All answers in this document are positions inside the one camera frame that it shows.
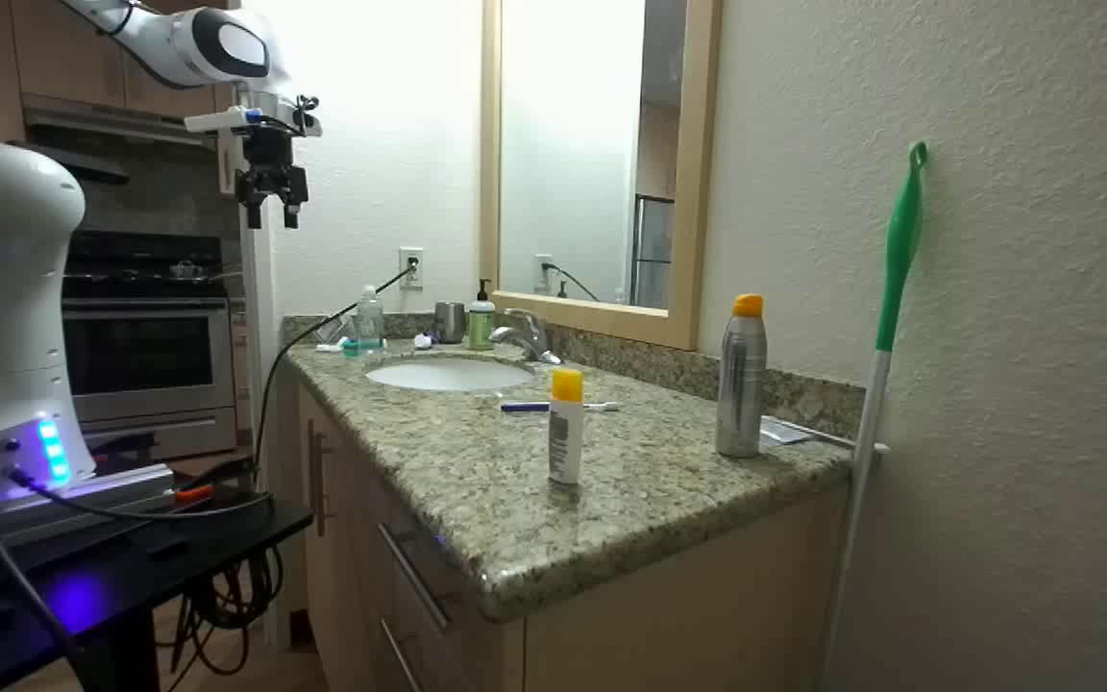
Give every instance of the faucet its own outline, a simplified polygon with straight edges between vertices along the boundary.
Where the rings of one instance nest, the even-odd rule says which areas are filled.
[[[504,313],[507,328],[495,328],[489,343],[514,343],[528,363],[560,364],[560,359],[547,343],[547,322],[530,313]]]

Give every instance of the mirror frame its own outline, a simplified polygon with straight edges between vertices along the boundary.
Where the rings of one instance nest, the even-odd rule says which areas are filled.
[[[683,73],[677,124],[677,209],[668,313],[632,304],[560,298],[537,291],[507,291],[498,284],[504,233],[504,0],[483,0],[481,52],[481,277],[495,288],[498,306],[530,313],[547,322],[598,329],[637,343],[691,348],[701,338],[702,238],[709,238],[709,168],[711,168],[711,113],[714,113],[714,41],[720,5],[683,5]]]

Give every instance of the mirror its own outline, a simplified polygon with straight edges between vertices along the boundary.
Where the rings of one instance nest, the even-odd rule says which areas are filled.
[[[495,304],[691,345],[720,0],[483,0]]]

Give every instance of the granite countertop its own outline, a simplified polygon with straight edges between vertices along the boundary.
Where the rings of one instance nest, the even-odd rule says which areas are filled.
[[[579,492],[566,492],[547,475],[547,414],[504,414],[495,392],[407,392],[364,378],[397,359],[410,348],[359,363],[311,345],[290,354],[465,569],[491,620],[537,612],[848,482],[848,455],[821,441],[728,460],[714,455],[711,401],[584,364],[584,397],[615,401],[618,413],[584,413]],[[507,397],[537,401],[547,378]]]

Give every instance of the oven door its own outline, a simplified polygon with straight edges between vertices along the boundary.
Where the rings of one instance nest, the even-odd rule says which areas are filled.
[[[227,304],[69,304],[64,364],[83,425],[235,404]]]

